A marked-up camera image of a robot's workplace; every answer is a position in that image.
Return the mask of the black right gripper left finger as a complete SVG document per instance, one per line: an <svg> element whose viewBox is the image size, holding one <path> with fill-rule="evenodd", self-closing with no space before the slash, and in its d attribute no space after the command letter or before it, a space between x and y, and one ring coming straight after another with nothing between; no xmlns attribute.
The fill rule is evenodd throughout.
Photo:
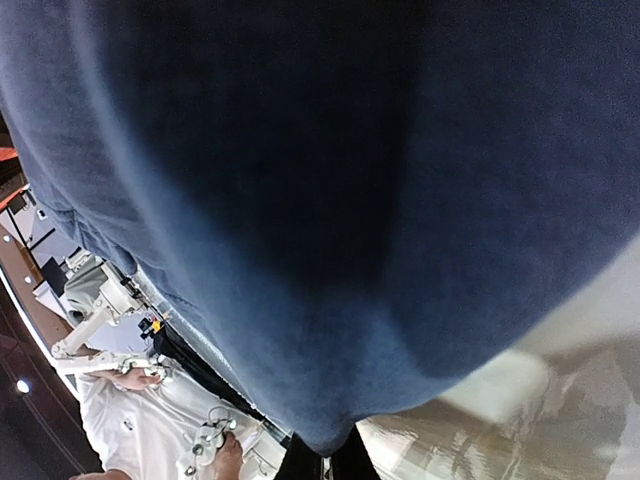
<svg viewBox="0 0 640 480"><path fill-rule="evenodd" d="M294 434L285 455L285 478L320 480L322 475L322 457L311 450L297 434Z"/></svg>

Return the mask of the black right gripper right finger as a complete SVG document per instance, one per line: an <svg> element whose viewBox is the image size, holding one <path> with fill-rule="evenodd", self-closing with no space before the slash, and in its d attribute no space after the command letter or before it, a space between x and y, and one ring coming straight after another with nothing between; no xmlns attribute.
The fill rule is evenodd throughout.
<svg viewBox="0 0 640 480"><path fill-rule="evenodd" d="M356 427L332 454L331 471L335 480L375 480L375 467Z"/></svg>

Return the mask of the dark blue garment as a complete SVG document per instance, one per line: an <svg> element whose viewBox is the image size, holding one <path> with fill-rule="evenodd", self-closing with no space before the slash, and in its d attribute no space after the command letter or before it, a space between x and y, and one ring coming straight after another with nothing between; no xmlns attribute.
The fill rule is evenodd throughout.
<svg viewBox="0 0 640 480"><path fill-rule="evenodd" d="M328 455L639 231L635 1L5 1L36 198Z"/></svg>

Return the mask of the person in white shirt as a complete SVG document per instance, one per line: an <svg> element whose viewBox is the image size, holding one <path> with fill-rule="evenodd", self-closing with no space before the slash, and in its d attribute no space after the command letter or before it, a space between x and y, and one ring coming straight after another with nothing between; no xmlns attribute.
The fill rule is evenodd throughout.
<svg viewBox="0 0 640 480"><path fill-rule="evenodd" d="M258 436L254 419L180 368L169 382L139 390L104 373L80 374L76 386L83 428L103 471L127 479L182 479L176 462L211 412L237 422L233 433L242 446Z"/></svg>

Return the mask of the orange bag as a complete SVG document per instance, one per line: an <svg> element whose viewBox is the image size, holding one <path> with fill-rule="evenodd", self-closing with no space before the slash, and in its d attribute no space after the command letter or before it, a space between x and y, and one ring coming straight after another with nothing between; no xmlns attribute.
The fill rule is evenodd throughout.
<svg viewBox="0 0 640 480"><path fill-rule="evenodd" d="M0 209L3 210L28 186L18 152L14 147L1 148Z"/></svg>

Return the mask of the aluminium front rail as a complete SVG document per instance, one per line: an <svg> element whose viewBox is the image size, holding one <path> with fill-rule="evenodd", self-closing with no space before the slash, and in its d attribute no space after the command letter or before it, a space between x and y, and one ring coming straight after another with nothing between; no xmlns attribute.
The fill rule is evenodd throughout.
<svg viewBox="0 0 640 480"><path fill-rule="evenodd" d="M287 448L291 434L257 409L221 352L179 315L141 268L131 280L151 306L164 314L153 334L154 351L177 361L199 385L261 421L276 442Z"/></svg>

